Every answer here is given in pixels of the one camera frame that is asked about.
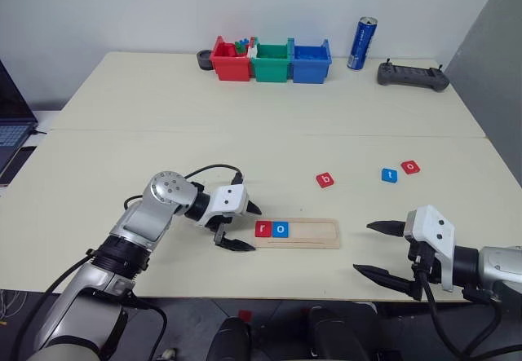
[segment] laptop keyboard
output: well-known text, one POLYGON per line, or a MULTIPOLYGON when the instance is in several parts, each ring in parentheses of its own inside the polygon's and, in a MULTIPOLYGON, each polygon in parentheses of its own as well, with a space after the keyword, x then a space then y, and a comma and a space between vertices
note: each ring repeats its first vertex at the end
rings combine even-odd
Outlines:
POLYGON ((0 147, 14 147, 27 130, 27 125, 0 126, 0 147))

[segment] red bin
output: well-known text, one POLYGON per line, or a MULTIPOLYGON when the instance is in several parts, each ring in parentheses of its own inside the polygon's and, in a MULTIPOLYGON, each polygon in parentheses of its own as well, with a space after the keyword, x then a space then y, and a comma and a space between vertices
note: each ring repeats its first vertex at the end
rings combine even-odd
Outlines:
POLYGON ((250 59, 246 56, 249 45, 245 46, 245 52, 237 54, 234 43, 226 43, 223 37, 218 36, 214 49, 210 54, 210 61, 218 74, 219 80, 249 81, 252 76, 250 59))

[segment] energy drink can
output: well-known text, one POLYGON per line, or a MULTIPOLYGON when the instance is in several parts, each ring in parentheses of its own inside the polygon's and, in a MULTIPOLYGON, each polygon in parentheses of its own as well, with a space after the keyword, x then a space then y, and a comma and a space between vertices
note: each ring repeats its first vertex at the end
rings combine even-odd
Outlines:
POLYGON ((373 17, 361 17, 357 25, 356 37, 353 40, 352 51, 348 56, 348 67, 354 70, 362 69, 365 65, 366 54, 368 54, 369 44, 372 42, 377 19, 373 17))

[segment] laptop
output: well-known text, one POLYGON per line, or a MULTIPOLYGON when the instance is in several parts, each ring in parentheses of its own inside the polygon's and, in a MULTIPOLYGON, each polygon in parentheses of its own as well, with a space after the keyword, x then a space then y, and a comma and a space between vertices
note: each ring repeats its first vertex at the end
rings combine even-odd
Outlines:
POLYGON ((0 61, 0 174, 38 125, 0 61))

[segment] game controller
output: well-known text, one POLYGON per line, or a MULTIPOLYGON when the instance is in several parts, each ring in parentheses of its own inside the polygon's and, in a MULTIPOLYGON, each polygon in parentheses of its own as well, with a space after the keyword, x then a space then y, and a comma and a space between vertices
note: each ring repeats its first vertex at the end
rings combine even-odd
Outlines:
POLYGON ((388 58, 378 66, 377 82, 382 86, 395 82, 411 86, 427 86, 437 92, 441 92, 449 85, 449 79, 439 68, 412 68, 410 66, 397 66, 388 58))

